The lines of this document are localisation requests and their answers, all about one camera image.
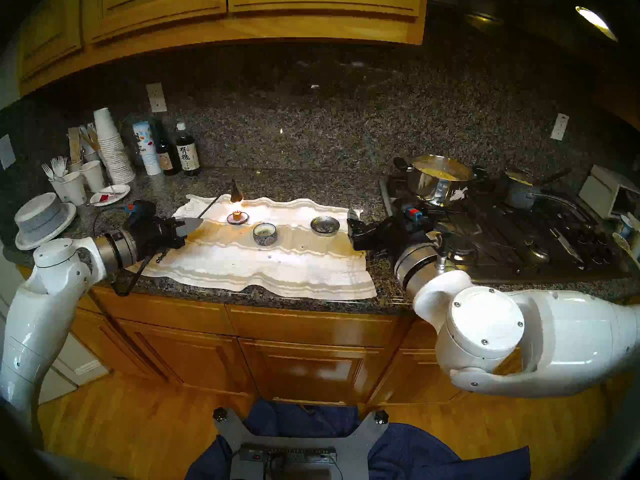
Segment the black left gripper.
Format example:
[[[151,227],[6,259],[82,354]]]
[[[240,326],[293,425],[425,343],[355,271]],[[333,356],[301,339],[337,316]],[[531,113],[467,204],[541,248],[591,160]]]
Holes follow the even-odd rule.
[[[136,258],[153,257],[170,249],[185,246],[186,237],[203,223],[199,217],[131,216],[131,237],[136,250]]]

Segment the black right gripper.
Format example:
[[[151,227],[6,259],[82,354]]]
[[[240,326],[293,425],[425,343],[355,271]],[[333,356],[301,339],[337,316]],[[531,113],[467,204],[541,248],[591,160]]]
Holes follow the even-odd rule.
[[[357,252],[369,252],[375,257],[398,259],[409,247],[427,244],[437,253],[444,249],[446,239],[433,229],[429,219],[419,223],[404,218],[388,217],[367,224],[360,218],[362,210],[347,210],[348,238]]]

